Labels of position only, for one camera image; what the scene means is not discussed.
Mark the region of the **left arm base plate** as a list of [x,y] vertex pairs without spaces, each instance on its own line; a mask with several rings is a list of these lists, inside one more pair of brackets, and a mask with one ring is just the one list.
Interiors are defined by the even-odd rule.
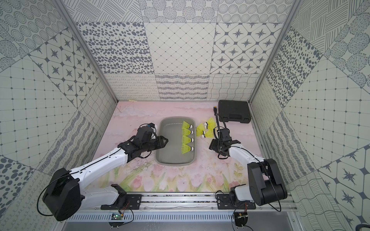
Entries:
[[138,210],[141,205],[142,194],[119,195],[117,200],[111,205],[102,205],[101,210]]

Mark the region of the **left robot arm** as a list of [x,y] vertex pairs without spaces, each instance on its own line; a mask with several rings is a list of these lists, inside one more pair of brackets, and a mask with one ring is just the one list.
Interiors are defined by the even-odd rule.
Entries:
[[164,148],[168,141],[155,133],[152,123],[139,127],[135,136],[121,142],[106,155],[71,170],[64,167],[57,170],[37,201],[42,201],[57,221],[67,220],[79,210],[97,206],[120,213],[130,207],[127,192],[121,186],[112,184],[94,190],[86,187],[111,170],[141,158],[142,153]]

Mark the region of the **grey plastic storage box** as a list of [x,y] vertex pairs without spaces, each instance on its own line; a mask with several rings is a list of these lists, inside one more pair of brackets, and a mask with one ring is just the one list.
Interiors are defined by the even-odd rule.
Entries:
[[[183,121],[193,125],[193,134],[188,137],[193,138],[194,141],[188,143],[188,146],[194,149],[186,154],[181,153]],[[167,138],[169,141],[164,148],[156,151],[155,160],[157,163],[165,166],[186,166],[195,161],[197,142],[195,121],[193,119],[189,117],[167,117],[160,123],[159,135]]]

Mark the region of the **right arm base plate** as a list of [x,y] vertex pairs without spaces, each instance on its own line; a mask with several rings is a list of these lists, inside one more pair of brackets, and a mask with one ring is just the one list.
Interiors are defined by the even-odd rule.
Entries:
[[253,201],[240,201],[235,196],[229,193],[217,192],[215,194],[217,207],[220,210],[227,209],[240,209],[240,210],[250,210],[256,209],[256,205]]

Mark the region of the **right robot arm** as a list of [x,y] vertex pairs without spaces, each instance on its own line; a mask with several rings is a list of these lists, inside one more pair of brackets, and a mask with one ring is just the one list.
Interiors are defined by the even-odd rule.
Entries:
[[209,149],[219,159],[237,160],[248,171],[248,184],[230,189],[230,203],[237,207],[242,202],[255,202],[258,206],[280,202],[288,197],[278,164],[273,159],[264,159],[247,150],[241,142],[233,140],[229,129],[214,128]]

